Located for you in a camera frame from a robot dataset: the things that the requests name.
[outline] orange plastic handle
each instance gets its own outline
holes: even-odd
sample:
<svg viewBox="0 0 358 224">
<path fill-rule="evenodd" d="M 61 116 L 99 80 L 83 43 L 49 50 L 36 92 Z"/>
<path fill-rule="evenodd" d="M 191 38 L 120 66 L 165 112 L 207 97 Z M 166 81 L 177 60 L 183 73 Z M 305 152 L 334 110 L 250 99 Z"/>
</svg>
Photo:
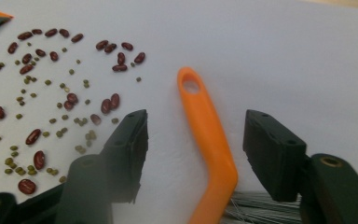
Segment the orange plastic handle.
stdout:
<svg viewBox="0 0 358 224">
<path fill-rule="evenodd" d="M 189 91 L 186 82 L 197 84 L 199 90 L 196 93 Z M 179 70 L 177 84 L 187 120 L 209 172 L 208 187 L 188 223 L 219 223 L 237 186 L 237 169 L 201 77 L 193 69 L 184 67 Z"/>
</svg>

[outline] white table surface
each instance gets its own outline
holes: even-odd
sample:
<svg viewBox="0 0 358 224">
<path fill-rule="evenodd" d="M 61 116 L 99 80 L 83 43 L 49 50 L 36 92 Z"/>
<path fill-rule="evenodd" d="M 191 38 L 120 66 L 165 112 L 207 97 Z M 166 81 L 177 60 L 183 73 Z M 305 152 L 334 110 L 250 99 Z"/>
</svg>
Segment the white table surface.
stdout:
<svg viewBox="0 0 358 224">
<path fill-rule="evenodd" d="M 308 144 L 308 155 L 327 153 L 348 161 L 358 172 L 358 9 L 332 7 L 294 0 L 231 1 L 0 1 L 0 11 L 14 19 L 0 27 L 0 105 L 7 118 L 0 121 L 0 191 L 29 197 L 17 190 L 23 177 L 4 174 L 4 160 L 11 145 L 20 147 L 16 159 L 24 168 L 37 150 L 45 150 L 46 171 L 31 177 L 36 194 L 59 184 L 72 160 L 79 157 L 74 146 L 84 145 L 84 134 L 98 134 L 88 153 L 99 153 L 115 129 L 112 118 L 147 109 L 149 151 L 136 204 L 114 204 L 115 223 L 186 223 L 207 184 L 206 167 L 195 145 L 176 87 L 177 71 L 193 67 L 204 80 L 224 126 L 239 172 L 237 190 L 262 189 L 242 151 L 245 111 L 269 113 Z M 7 47 L 17 35 L 34 28 L 66 28 L 84 39 L 72 44 L 56 35 L 35 36 L 33 45 L 21 43 L 14 55 Z M 95 49 L 102 39 L 129 41 L 133 58 L 144 51 L 144 64 L 122 74 L 113 73 L 116 54 Z M 66 53 L 61 48 L 67 47 Z M 14 61 L 34 49 L 57 50 L 53 63 L 41 60 L 30 74 L 38 81 L 26 86 Z M 68 75 L 74 68 L 76 73 Z M 82 80 L 89 79 L 85 90 Z M 46 87 L 45 79 L 53 84 Z M 65 111 L 56 108 L 65 98 L 58 85 L 65 82 L 76 92 L 80 104 L 61 121 Z M 38 93 L 20 107 L 20 89 Z M 102 99 L 114 92 L 122 105 L 95 127 L 76 126 L 75 117 L 101 115 Z M 84 105 L 91 99 L 90 105 Z M 16 120 L 22 113 L 24 118 Z M 51 125 L 49 119 L 60 122 Z M 68 133 L 57 140 L 62 127 Z M 28 133 L 50 131 L 32 147 L 24 144 Z"/>
</svg>

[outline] hole in handle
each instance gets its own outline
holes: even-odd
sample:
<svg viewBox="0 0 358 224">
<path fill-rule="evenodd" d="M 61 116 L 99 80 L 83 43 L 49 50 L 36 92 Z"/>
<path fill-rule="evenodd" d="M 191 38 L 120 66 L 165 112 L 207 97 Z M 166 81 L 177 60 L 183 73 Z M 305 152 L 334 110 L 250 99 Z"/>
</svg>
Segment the hole in handle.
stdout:
<svg viewBox="0 0 358 224">
<path fill-rule="evenodd" d="M 185 91 L 191 94 L 197 94 L 200 91 L 199 84 L 193 80 L 184 81 L 183 88 L 185 89 Z"/>
</svg>

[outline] orange tool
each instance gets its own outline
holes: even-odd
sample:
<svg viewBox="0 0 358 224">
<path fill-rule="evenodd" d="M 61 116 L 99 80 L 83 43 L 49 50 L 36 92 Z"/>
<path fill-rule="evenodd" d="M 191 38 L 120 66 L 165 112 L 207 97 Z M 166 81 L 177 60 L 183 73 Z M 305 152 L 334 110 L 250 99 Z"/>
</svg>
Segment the orange tool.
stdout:
<svg viewBox="0 0 358 224">
<path fill-rule="evenodd" d="M 189 83 L 197 86 L 195 92 L 186 87 Z M 179 70 L 177 84 L 187 120 L 209 172 L 208 187 L 188 223 L 218 223 L 237 186 L 237 169 L 201 77 L 193 69 L 184 67 Z"/>
</svg>

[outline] white surface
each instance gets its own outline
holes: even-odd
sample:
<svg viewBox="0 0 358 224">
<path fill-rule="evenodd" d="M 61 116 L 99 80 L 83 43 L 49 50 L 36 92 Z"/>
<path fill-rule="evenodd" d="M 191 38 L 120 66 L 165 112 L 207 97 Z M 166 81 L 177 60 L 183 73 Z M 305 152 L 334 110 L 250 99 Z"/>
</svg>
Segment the white surface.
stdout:
<svg viewBox="0 0 358 224">
<path fill-rule="evenodd" d="M 0 105 L 7 118 L 0 121 L 0 191 L 15 193 L 21 179 L 6 176 L 8 147 L 18 144 L 18 164 L 32 162 L 34 152 L 47 152 L 48 167 L 65 174 L 77 158 L 74 145 L 94 129 L 98 141 L 89 153 L 98 153 L 113 131 L 110 119 L 145 108 L 149 114 L 149 151 L 136 204 L 115 204 L 115 223 L 186 223 L 206 186 L 207 173 L 186 124 L 176 88 L 176 73 L 192 66 L 203 77 L 227 134 L 239 171 L 237 190 L 261 189 L 241 149 L 246 109 L 269 113 L 308 144 L 308 155 L 323 152 L 347 160 L 358 172 L 358 9 L 297 1 L 0 1 L 0 10 L 15 18 L 0 27 Z M 7 54 L 16 36 L 33 28 L 67 28 L 84 39 L 73 45 L 61 36 L 30 39 L 32 48 L 57 50 L 57 63 L 42 60 L 32 76 L 39 78 L 28 93 L 39 93 L 20 107 L 15 98 L 24 87 L 14 65 L 29 47 L 23 43 L 15 56 Z M 129 41 L 134 52 L 146 53 L 145 63 L 127 73 L 114 74 L 116 54 L 105 56 L 94 46 L 102 39 Z M 67 71 L 75 68 L 70 77 Z M 45 87 L 43 81 L 53 81 Z M 141 83 L 135 79 L 142 77 Z M 82 80 L 90 80 L 84 91 Z M 70 119 L 60 120 L 55 105 L 65 98 L 58 85 L 70 85 L 80 104 Z M 100 112 L 102 99 L 122 96 L 115 113 L 95 128 L 75 126 L 72 119 Z M 82 103 L 90 98 L 92 103 Z M 20 121 L 17 113 L 24 114 Z M 55 132 L 68 127 L 57 141 Z M 34 128 L 51 132 L 28 148 L 25 137 Z M 46 172 L 32 177 L 37 193 L 58 184 Z"/>
</svg>

